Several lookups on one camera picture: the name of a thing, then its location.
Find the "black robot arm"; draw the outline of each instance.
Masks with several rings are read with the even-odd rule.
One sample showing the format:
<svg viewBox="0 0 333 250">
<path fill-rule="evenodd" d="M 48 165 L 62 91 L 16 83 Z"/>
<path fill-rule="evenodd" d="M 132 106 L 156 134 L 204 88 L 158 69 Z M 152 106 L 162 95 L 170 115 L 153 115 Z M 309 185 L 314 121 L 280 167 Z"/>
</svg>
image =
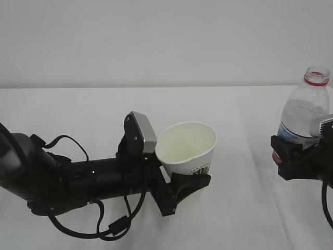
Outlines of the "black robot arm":
<svg viewBox="0 0 333 250">
<path fill-rule="evenodd" d="M 333 188 L 333 121 L 321 123 L 320 142 L 303 150 L 300 144 L 290 143 L 278 136 L 271 137 L 271 146 L 278 155 L 278 174 L 285 180 L 322 180 L 322 206 L 333 229 L 333 220 L 327 207 L 327 187 Z"/>
<path fill-rule="evenodd" d="M 146 192 L 152 194 L 163 216 L 172 215 L 180 201 L 207 186 L 211 179 L 208 174 L 173 173 L 170 183 L 166 183 L 155 155 L 155 133 L 147 117 L 137 112 L 126 116 L 124 137 L 116 157 L 110 159 L 89 160 L 87 156 L 86 161 L 74 163 L 43 150 L 69 136 L 60 136 L 46 145 L 37 135 L 9 133 L 3 125 L 0 130 L 0 186 L 25 199 L 35 215 L 49 216 L 59 230 L 78 238 L 103 239 L 129 228 Z M 97 203 L 104 212 L 102 199 L 124 196 L 126 201 L 127 195 L 138 193 L 141 196 L 136 209 L 129 209 L 130 214 L 111 224 L 113 230 L 108 232 L 75 234 L 55 220 L 56 215 L 88 203 Z"/>
</svg>

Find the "black mount bracket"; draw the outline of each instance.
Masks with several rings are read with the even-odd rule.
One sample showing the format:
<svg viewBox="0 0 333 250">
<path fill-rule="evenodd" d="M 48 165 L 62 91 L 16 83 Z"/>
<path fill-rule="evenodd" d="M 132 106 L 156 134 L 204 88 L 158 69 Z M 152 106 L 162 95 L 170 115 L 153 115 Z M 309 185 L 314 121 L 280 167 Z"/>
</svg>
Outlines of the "black mount bracket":
<svg viewBox="0 0 333 250">
<path fill-rule="evenodd" d="M 323 179 L 331 175 L 333 169 L 333 122 L 324 127 L 324 137 L 319 144 L 302 150 L 301 144 L 295 144 L 272 136 L 271 147 L 278 157 L 278 174 L 285 180 L 293 179 Z M 329 185 L 332 187 L 333 176 Z"/>
</svg>

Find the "cup rim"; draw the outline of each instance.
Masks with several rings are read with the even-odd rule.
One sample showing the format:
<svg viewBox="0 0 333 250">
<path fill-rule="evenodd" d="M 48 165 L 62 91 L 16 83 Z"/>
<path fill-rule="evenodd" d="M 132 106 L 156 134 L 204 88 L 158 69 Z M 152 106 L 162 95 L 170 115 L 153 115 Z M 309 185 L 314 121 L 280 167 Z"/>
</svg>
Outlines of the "cup rim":
<svg viewBox="0 0 333 250">
<path fill-rule="evenodd" d="M 215 134 L 215 141 L 214 141 L 213 145 L 212 145 L 208 150 L 206 150 L 205 152 L 201 153 L 200 155 L 193 156 L 193 157 L 191 157 L 191 158 L 188 158 L 187 160 L 181 160 L 181 161 L 176 161 L 176 162 L 166 162 L 166 161 L 161 161 L 161 159 L 159 158 L 159 156 L 157 155 L 156 150 L 155 150 L 156 157 L 160 160 L 160 162 L 161 162 L 162 164 L 168 164 L 168 165 L 179 165 L 179 164 L 183 164 L 183 163 L 189 162 L 189 161 L 191 161 L 191 160 L 193 160 L 193 159 L 199 158 L 199 157 L 201 157 L 201 156 L 203 156 L 203 155 L 209 153 L 210 151 L 212 151 L 212 150 L 215 148 L 215 146 L 216 146 L 216 144 L 217 144 L 217 132 L 216 132 L 216 130 L 215 130 L 213 127 L 211 127 L 210 125 L 208 125 L 207 123 L 204 123 L 204 122 L 201 122 L 201 121 L 183 121 L 183 122 L 179 122 L 179 123 L 173 124 L 173 125 L 167 127 L 166 129 L 164 129 L 164 130 L 159 134 L 159 136 L 157 137 L 157 143 L 158 143 L 158 139 L 161 137 L 161 135 L 162 135 L 164 132 L 166 132 L 167 130 L 169 130 L 169 129 L 175 127 L 175 126 L 179 126 L 179 125 L 187 124 L 187 123 L 198 123 L 198 124 L 202 124 L 202 125 L 205 125 L 205 126 L 207 126 L 208 128 L 210 128 L 210 129 L 214 132 L 214 134 Z"/>
</svg>

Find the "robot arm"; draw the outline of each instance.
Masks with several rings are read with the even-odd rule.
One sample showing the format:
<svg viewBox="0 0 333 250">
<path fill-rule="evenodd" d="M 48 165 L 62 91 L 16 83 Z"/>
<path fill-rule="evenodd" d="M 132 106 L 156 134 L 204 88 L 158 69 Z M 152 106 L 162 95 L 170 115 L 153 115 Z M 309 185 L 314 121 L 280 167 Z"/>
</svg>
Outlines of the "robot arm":
<svg viewBox="0 0 333 250">
<path fill-rule="evenodd" d="M 48 216 L 60 231 L 78 238 L 103 239 L 129 228 L 146 192 L 152 194 L 162 216 L 168 216 L 175 213 L 180 201 L 209 184 L 208 174 L 175 173 L 170 183 L 166 183 L 161 162 L 155 155 L 157 138 L 146 116 L 137 112 L 128 114 L 124 131 L 115 158 L 89 160 L 87 156 L 86 161 L 74 163 L 67 157 L 44 151 L 69 136 L 59 136 L 46 145 L 37 135 L 9 133 L 0 124 L 0 186 L 25 199 L 35 215 Z M 127 195 L 137 193 L 141 197 L 135 210 L 129 209 L 128 216 L 102 233 L 76 233 L 61 226 L 55 218 L 88 203 L 99 204 L 102 212 L 102 199 L 124 196 L 126 201 Z"/>
</svg>

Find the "cable connector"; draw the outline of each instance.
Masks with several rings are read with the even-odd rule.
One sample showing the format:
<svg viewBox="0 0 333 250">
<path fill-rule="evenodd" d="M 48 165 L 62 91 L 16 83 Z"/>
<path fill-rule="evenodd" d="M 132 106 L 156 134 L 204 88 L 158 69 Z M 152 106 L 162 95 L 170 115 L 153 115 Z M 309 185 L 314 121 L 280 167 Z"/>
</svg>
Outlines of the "cable connector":
<svg viewBox="0 0 333 250">
<path fill-rule="evenodd" d="M 120 219 L 116 220 L 115 222 L 113 222 L 112 224 L 109 225 L 111 234 L 113 236 L 115 236 L 115 235 L 121 233 L 129 226 L 130 222 L 131 221 L 129 220 L 129 218 L 126 215 L 121 217 Z"/>
</svg>

